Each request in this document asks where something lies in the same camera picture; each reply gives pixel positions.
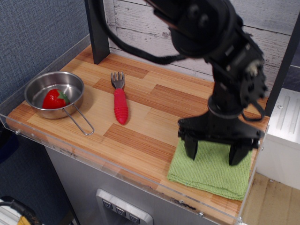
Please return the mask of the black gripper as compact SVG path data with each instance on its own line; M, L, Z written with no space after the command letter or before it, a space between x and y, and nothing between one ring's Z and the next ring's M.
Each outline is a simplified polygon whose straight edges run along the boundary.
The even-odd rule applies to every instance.
M198 141L230 145L229 165L238 165L253 148L259 147L264 132L238 117L225 119L207 111L205 114L180 119L178 137L184 140L186 154L192 160L198 151Z

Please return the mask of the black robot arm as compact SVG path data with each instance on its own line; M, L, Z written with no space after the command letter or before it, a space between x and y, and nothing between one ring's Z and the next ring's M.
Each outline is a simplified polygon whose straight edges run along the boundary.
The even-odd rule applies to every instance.
M202 58L211 64L214 89L208 111L180 119L178 136L186 154L195 159L199 141L230 145L229 164L238 165L257 149L264 132L239 116L253 105L262 117L258 100L267 87L263 52L242 29L243 21L228 0L151 0L154 14L171 31L174 48L184 57Z

